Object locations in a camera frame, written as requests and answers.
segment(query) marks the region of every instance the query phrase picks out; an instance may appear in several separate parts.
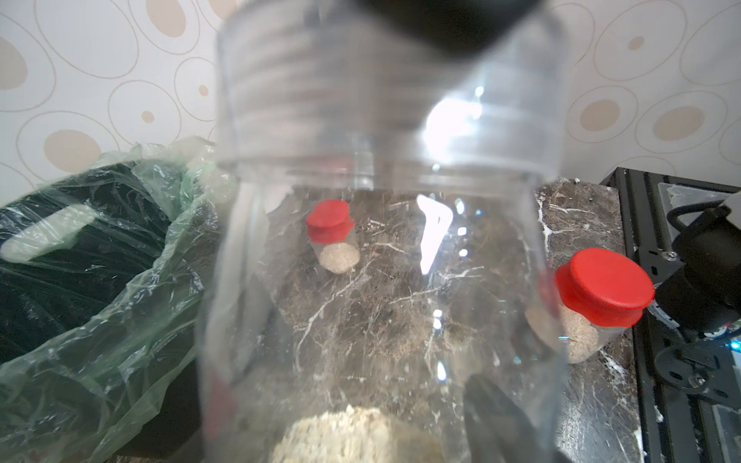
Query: red cap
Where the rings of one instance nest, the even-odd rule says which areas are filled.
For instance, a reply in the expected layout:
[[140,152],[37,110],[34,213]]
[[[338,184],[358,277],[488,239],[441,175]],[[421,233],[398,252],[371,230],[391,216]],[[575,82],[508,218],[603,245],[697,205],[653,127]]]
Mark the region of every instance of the red cap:
[[654,300],[651,278],[622,254],[589,247],[556,270],[564,305],[601,327],[631,327]]
[[341,199],[328,199],[316,205],[306,217],[307,234],[314,244],[330,244],[345,239],[355,226],[350,205]]

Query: dark marble surface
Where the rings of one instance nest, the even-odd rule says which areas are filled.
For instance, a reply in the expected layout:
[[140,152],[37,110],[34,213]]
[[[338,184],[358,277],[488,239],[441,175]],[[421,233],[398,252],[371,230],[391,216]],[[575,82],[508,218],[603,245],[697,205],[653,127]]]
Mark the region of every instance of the dark marble surface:
[[[304,219],[318,201],[338,197],[350,203],[361,258],[333,275],[318,265]],[[584,247],[622,252],[617,192],[567,180],[547,186],[536,195],[543,233],[523,226],[520,199],[435,200],[456,212],[427,275],[419,271],[425,216],[416,195],[295,190],[269,215],[257,270],[268,294],[257,298],[261,307],[244,307],[266,313],[264,325],[225,334],[237,343],[235,370],[242,353],[258,354],[234,379],[239,437],[227,452],[265,457],[292,422],[352,404],[426,430],[445,442],[448,461],[466,462],[461,398],[480,372],[542,430],[535,439],[550,435],[542,418],[561,393],[553,380],[559,354],[522,316],[543,310],[545,263],[534,250],[543,243],[553,264]],[[623,336],[569,367],[556,434],[574,463],[640,461],[631,357]]]
[[[617,190],[561,179],[537,196],[553,266],[584,247],[625,253]],[[574,463],[643,461],[631,331],[568,366],[556,443]]]

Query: small jar with red lid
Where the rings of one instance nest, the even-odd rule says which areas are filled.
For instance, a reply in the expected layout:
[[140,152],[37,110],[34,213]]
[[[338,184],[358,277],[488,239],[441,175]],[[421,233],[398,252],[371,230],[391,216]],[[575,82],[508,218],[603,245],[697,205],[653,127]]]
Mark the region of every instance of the small jar with red lid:
[[318,203],[306,217],[306,231],[319,264],[330,272],[349,272],[360,260],[355,221],[346,201]]
[[568,363],[580,363],[640,320],[654,299],[654,285],[643,269],[614,251],[587,248],[575,253],[555,276],[564,336],[526,318],[547,344],[566,343]]

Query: wallpaper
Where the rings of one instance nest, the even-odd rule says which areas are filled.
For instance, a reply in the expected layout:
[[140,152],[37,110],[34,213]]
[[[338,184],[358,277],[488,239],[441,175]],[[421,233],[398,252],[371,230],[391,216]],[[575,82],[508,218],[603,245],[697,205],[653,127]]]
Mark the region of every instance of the wallpaper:
[[[136,142],[214,139],[240,0],[0,0],[0,204]],[[741,3],[555,0],[571,43],[563,174],[741,185]]]

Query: transparent jar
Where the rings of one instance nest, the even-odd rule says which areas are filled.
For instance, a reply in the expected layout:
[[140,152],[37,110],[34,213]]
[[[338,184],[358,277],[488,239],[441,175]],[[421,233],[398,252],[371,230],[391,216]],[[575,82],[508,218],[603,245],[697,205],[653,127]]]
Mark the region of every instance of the transparent jar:
[[[559,29],[537,12],[451,57],[354,5],[252,2],[220,35],[241,184],[199,320],[207,460],[549,462],[565,354],[525,309],[559,332],[533,200]],[[326,200],[354,223],[345,273],[308,236]]]
[[547,343],[566,343],[568,363],[580,363],[635,325],[654,299],[654,285],[643,269],[622,254],[601,248],[575,253],[556,270],[563,336],[539,325],[532,328]]
[[346,273],[360,260],[355,221],[346,201],[318,203],[306,217],[306,234],[319,264],[332,273]]

